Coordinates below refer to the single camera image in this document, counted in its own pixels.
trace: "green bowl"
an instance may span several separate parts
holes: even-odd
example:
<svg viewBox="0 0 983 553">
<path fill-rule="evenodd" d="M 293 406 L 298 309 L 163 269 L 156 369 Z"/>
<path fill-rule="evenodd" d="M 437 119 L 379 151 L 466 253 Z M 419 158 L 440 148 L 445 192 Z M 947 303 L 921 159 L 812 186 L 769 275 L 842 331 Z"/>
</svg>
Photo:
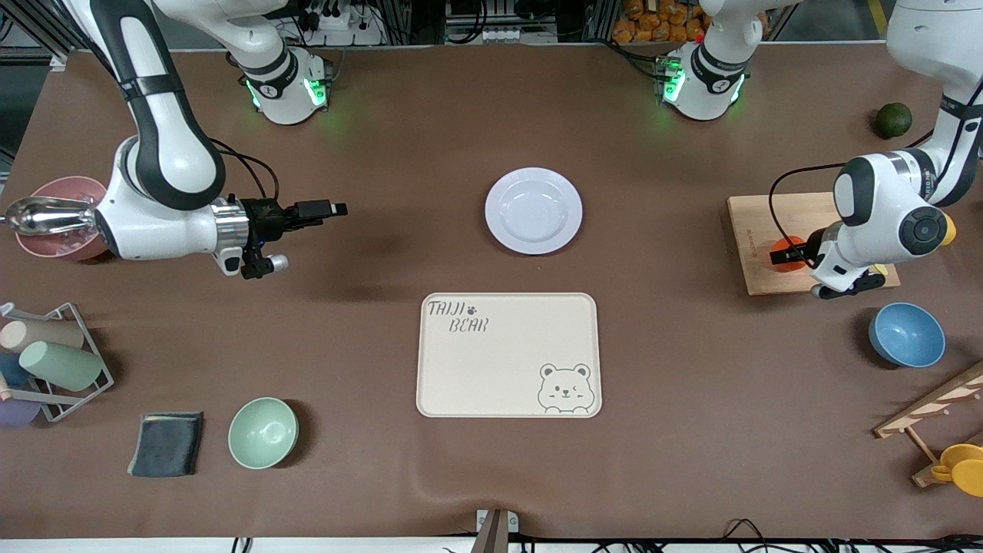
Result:
<svg viewBox="0 0 983 553">
<path fill-rule="evenodd" d="M 277 398 L 253 399 L 229 426 L 229 452 L 245 468 L 270 468 L 297 443 L 297 415 Z"/>
</svg>

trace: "black strap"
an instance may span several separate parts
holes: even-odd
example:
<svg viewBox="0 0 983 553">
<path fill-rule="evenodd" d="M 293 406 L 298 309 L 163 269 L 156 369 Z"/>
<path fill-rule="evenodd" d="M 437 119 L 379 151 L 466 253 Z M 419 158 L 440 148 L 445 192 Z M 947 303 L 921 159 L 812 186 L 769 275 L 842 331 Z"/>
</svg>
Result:
<svg viewBox="0 0 983 553">
<path fill-rule="evenodd" d="M 253 90 L 258 92 L 262 97 L 269 99 L 277 99 L 283 96 L 283 91 L 290 86 L 291 83 L 297 79 L 297 72 L 300 68 L 300 62 L 297 61 L 297 56 L 293 52 L 288 50 L 290 55 L 290 65 L 287 66 L 287 71 L 280 74 L 273 79 L 268 81 L 260 81 L 259 79 L 249 78 L 249 84 L 253 87 Z"/>
<path fill-rule="evenodd" d="M 740 81 L 741 77 L 744 76 L 744 72 L 742 70 L 747 67 L 747 62 L 742 64 L 726 64 L 728 67 L 734 67 L 736 65 L 740 71 L 730 75 L 722 75 L 718 73 L 718 71 L 724 70 L 719 66 L 708 67 L 703 63 L 703 56 L 700 55 L 701 53 L 703 53 L 703 56 L 709 56 L 709 54 L 707 54 L 707 49 L 703 47 L 703 44 L 700 44 L 697 48 L 693 49 L 693 55 L 690 57 L 689 65 L 693 69 L 693 76 L 707 87 L 707 92 L 715 95 L 727 93 L 727 91 L 736 85 L 737 82 Z"/>
<path fill-rule="evenodd" d="M 120 94 L 123 99 L 131 101 L 136 98 L 163 94 L 166 92 L 183 92 L 184 86 L 175 75 L 153 75 L 151 77 L 136 77 L 129 81 L 120 82 Z"/>
<path fill-rule="evenodd" d="M 720 69 L 721 71 L 727 71 L 730 73 L 733 71 L 743 71 L 744 68 L 747 67 L 747 61 L 741 63 L 730 63 L 717 59 L 710 53 L 710 50 L 707 49 L 705 44 L 701 43 L 696 49 L 699 53 L 703 54 L 703 57 L 707 60 L 707 64 L 714 69 Z"/>
<path fill-rule="evenodd" d="M 965 105 L 948 96 L 942 96 L 942 110 L 959 121 L 983 117 L 983 105 Z"/>
</svg>

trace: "beige tray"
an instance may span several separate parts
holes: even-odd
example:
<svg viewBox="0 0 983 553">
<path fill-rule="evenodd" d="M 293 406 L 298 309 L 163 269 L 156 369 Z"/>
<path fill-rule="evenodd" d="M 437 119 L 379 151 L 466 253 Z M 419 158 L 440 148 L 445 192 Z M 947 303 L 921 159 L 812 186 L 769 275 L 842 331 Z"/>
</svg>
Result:
<svg viewBox="0 0 983 553">
<path fill-rule="evenodd" d="M 594 299 L 436 293 L 420 315 L 417 408 L 430 417 L 591 417 L 601 410 Z"/>
</svg>

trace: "wooden stand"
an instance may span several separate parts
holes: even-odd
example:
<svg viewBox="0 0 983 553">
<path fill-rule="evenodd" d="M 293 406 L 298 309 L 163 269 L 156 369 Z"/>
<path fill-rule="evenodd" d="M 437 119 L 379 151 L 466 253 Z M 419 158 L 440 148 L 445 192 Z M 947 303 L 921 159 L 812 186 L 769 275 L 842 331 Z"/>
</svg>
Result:
<svg viewBox="0 0 983 553">
<path fill-rule="evenodd" d="M 980 399 L 978 391 L 983 390 L 983 361 L 969 367 L 965 372 L 937 388 L 928 396 L 916 401 L 909 408 L 874 429 L 879 438 L 887 438 L 894 434 L 907 434 L 918 449 L 925 454 L 931 464 L 922 468 L 911 479 L 920 487 L 932 484 L 944 484 L 932 477 L 932 467 L 939 463 L 939 458 L 928 449 L 921 437 L 915 433 L 914 424 L 924 418 L 949 414 L 948 407 L 954 403 Z M 983 432 L 962 442 L 983 446 Z"/>
<path fill-rule="evenodd" d="M 904 432 L 905 428 L 923 418 L 949 414 L 948 407 L 954 403 L 980 399 L 978 391 L 983 389 L 983 361 L 976 363 L 966 372 L 946 382 L 928 396 L 895 415 L 874 429 L 879 438 Z"/>
</svg>

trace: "purple cup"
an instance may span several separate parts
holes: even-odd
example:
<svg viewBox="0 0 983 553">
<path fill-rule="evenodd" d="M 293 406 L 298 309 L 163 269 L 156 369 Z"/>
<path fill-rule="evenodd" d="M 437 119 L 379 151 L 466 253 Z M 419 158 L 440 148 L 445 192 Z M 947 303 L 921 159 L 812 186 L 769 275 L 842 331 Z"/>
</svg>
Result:
<svg viewBox="0 0 983 553">
<path fill-rule="evenodd" d="M 40 410 L 41 404 L 37 401 L 4 399 L 0 401 L 0 426 L 7 428 L 27 426 Z"/>
</svg>

